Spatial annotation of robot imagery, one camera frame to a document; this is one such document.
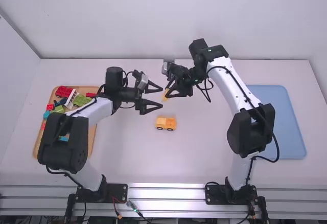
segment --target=yellow toy car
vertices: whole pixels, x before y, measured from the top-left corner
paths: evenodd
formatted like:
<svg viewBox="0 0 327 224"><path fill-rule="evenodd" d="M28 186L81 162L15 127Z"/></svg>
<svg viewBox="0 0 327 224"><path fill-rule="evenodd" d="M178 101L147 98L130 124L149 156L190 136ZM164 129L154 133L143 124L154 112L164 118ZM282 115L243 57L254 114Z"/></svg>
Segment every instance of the yellow toy car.
<svg viewBox="0 0 327 224"><path fill-rule="evenodd" d="M176 119L175 118L165 118L162 116L159 116L157 118L155 127L159 130L166 129L168 131L174 131L176 129Z"/></svg>

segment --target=white wall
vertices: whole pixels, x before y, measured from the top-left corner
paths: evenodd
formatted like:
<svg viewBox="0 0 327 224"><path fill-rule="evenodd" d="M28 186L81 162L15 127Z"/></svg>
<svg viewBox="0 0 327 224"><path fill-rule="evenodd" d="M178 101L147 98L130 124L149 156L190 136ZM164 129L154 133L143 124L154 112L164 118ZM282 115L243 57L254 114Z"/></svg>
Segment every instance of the white wall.
<svg viewBox="0 0 327 224"><path fill-rule="evenodd" d="M188 45L204 37L232 58L309 59L327 98L326 2L0 0L0 8L44 58L189 58Z"/></svg>
<svg viewBox="0 0 327 224"><path fill-rule="evenodd" d="M1 161L32 83L36 67L40 62L39 57L1 15L0 61Z"/></svg>

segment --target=green lego brick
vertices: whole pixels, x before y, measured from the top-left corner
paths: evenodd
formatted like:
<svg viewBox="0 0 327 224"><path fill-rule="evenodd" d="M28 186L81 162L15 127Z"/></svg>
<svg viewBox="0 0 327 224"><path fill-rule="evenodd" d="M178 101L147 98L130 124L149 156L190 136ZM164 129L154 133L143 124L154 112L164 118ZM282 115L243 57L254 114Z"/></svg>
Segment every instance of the green lego brick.
<svg viewBox="0 0 327 224"><path fill-rule="evenodd" d="M73 101L73 105L77 106L77 107L81 107L85 104L87 104L88 102L90 102L92 100L92 98L90 97L85 97L84 95L78 95L75 97L74 101Z"/></svg>
<svg viewBox="0 0 327 224"><path fill-rule="evenodd" d="M54 110L51 110L50 113L65 113L65 109L63 105L59 105Z"/></svg>

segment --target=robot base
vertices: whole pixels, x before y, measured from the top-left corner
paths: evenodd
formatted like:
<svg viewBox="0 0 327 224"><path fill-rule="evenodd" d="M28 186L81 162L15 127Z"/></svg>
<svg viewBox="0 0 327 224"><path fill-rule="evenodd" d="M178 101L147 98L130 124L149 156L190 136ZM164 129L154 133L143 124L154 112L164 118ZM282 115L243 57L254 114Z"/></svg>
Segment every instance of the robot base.
<svg viewBox="0 0 327 224"><path fill-rule="evenodd" d="M227 178L225 185L206 185L205 202L207 205L249 205L249 202L258 202L256 187L247 185L234 191Z"/></svg>

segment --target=metal frame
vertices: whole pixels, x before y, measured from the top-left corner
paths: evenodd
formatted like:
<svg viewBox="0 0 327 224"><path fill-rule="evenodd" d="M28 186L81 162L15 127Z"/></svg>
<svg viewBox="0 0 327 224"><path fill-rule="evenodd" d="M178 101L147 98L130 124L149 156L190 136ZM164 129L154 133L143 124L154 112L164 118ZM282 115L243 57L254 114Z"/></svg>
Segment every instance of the metal frame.
<svg viewBox="0 0 327 224"><path fill-rule="evenodd" d="M145 217L244 218L246 206L209 206L204 184L129 184L128 198ZM269 217L327 219L325 186L257 185L265 196ZM0 215L64 215L73 186L0 186ZM117 204L122 216L137 217L125 204ZM76 204L74 215L83 215L84 204ZM87 216L115 216L113 204L87 204Z"/></svg>

